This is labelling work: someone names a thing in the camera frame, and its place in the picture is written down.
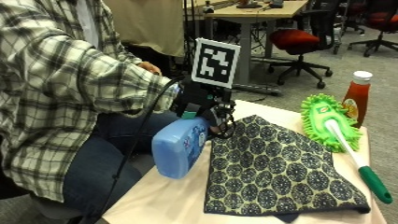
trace desk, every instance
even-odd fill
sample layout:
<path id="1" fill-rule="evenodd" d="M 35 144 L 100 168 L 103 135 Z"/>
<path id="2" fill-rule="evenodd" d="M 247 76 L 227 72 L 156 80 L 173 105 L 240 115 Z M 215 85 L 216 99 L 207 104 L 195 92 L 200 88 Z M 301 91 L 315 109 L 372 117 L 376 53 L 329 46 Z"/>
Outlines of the desk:
<path id="1" fill-rule="evenodd" d="M 200 37 L 200 21 L 204 20 L 203 8 L 207 6 L 207 3 L 205 3 L 207 0 L 193 0 L 193 2 L 195 2 L 195 12 L 192 11 L 192 1 L 187 0 L 188 18 L 184 18 L 184 19 L 185 20 L 188 19 L 191 21 L 193 19 L 192 14 L 196 15 L 196 17 L 195 17 L 196 31 L 195 32 L 196 32 L 196 37 Z M 215 7 L 215 9 L 220 9 L 220 8 L 231 6 L 235 2 L 236 2 L 236 0 L 212 0 L 211 5 Z"/>
<path id="2" fill-rule="evenodd" d="M 269 35 L 275 31 L 275 23 L 277 19 L 292 18 L 295 14 L 307 6 L 308 1 L 285 1 L 284 8 L 273 8 L 261 10 L 261 8 L 237 8 L 237 6 L 225 7 L 208 13 L 208 18 L 217 18 L 241 24 L 241 53 L 240 53 L 240 70 L 235 79 L 235 85 L 241 87 L 249 86 L 251 79 L 251 61 L 252 61 L 252 23 L 268 21 L 268 41 L 265 43 L 265 58 L 272 58 L 273 43 L 269 41 Z"/>
<path id="3" fill-rule="evenodd" d="M 259 114 L 272 123 L 303 133 L 299 113 L 237 101 L 236 119 L 243 119 L 253 114 Z M 360 141 L 358 154 L 365 161 L 370 161 L 366 128 L 362 127 L 361 132 L 364 136 Z M 107 222 L 111 224 L 284 224 L 276 217 L 235 217 L 203 213 L 209 157 L 211 142 L 207 143 L 189 174 L 180 180 L 161 176 L 155 167 L 104 214 Z M 337 172 L 365 193 L 372 211 L 365 215 L 356 211 L 304 214 L 300 215 L 295 224 L 386 224 L 368 186 L 356 171 L 350 155 L 335 154 L 333 162 Z"/>

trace hand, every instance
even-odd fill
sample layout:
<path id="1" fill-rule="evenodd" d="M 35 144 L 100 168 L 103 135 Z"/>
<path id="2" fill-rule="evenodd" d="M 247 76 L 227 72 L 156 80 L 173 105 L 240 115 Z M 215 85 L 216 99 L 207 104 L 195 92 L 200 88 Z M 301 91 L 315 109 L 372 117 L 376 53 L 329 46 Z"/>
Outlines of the hand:
<path id="1" fill-rule="evenodd" d="M 161 76 L 161 70 L 160 70 L 160 68 L 156 65 L 153 65 L 152 63 L 149 63 L 149 62 L 141 62 L 141 63 L 137 64 L 137 66 L 141 67 L 143 69 L 145 69 L 148 72 L 151 72 L 153 74 L 157 73 L 157 75 Z"/>

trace cloth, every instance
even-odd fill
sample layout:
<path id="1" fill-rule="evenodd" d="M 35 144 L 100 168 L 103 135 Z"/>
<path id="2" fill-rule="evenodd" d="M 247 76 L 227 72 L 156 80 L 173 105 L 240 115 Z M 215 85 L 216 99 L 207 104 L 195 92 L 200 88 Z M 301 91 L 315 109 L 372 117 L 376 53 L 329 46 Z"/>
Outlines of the cloth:
<path id="1" fill-rule="evenodd" d="M 122 41 L 184 56 L 183 0 L 104 0 L 114 12 Z"/>
<path id="2" fill-rule="evenodd" d="M 232 138 L 213 140 L 205 213 L 268 216 L 340 209 L 370 211 L 364 193 L 335 171 L 325 146 L 259 116 L 237 121 Z"/>
<path id="3" fill-rule="evenodd" d="M 99 33 L 96 28 L 96 22 L 91 15 L 91 10 L 88 5 L 92 6 L 92 0 L 78 1 L 76 3 L 78 18 L 84 28 L 87 42 L 92 44 L 96 48 L 99 48 L 100 38 L 99 38 Z"/>
<path id="4" fill-rule="evenodd" d="M 141 59 L 124 50 L 103 1 L 91 10 L 99 49 L 86 42 L 71 1 L 2 1 L 0 11 L 2 165 L 19 186 L 62 202 L 67 169 L 99 113 L 139 116 L 169 79 L 135 65 Z M 173 89 L 157 111 L 169 108 Z"/>

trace chair base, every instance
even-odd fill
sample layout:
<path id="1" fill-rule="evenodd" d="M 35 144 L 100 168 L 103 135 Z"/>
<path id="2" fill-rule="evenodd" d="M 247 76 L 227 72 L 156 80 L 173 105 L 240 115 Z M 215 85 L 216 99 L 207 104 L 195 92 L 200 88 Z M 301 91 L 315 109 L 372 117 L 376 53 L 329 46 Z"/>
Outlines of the chair base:
<path id="1" fill-rule="evenodd" d="M 291 66 L 291 68 L 285 72 L 283 72 L 283 74 L 279 76 L 279 79 L 277 79 L 277 84 L 279 85 L 285 84 L 285 78 L 293 71 L 296 71 L 296 75 L 300 76 L 301 70 L 305 70 L 313 77 L 316 77 L 319 79 L 317 88 L 324 89 L 327 84 L 323 81 L 323 76 L 320 76 L 313 71 L 313 68 L 325 69 L 327 70 L 327 73 L 325 73 L 327 77 L 331 77 L 333 75 L 332 69 L 328 66 L 304 62 L 304 56 L 303 55 L 299 56 L 297 61 L 287 62 L 287 63 L 271 63 L 269 73 L 273 73 L 275 67 L 277 67 L 277 66 Z"/>
<path id="2" fill-rule="evenodd" d="M 346 21 L 344 33 L 346 33 L 348 28 L 352 28 L 354 31 L 360 31 L 360 35 L 364 35 L 365 34 L 365 29 L 362 29 L 360 27 L 360 25 L 361 25 L 361 23 L 357 22 L 357 21 Z"/>
<path id="3" fill-rule="evenodd" d="M 366 58 L 370 56 L 370 51 L 373 50 L 376 52 L 381 46 L 385 46 L 386 48 L 398 51 L 398 43 L 384 40 L 384 32 L 378 35 L 378 38 L 376 40 L 366 40 L 350 43 L 349 49 L 352 49 L 353 45 L 366 45 L 368 48 L 364 52 L 364 57 Z"/>

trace bottle label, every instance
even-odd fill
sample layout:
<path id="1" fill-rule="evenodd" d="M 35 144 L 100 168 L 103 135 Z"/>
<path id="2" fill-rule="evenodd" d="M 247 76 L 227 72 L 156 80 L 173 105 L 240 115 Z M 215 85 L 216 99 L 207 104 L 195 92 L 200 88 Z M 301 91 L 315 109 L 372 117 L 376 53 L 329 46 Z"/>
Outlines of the bottle label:
<path id="1" fill-rule="evenodd" d="M 348 109 L 346 115 L 352 119 L 358 119 L 358 105 L 353 99 L 346 99 L 344 102 L 344 107 Z"/>
<path id="2" fill-rule="evenodd" d="M 197 125 L 184 139 L 184 148 L 188 154 L 189 168 L 196 163 L 204 144 L 207 141 L 207 128 L 204 125 Z"/>

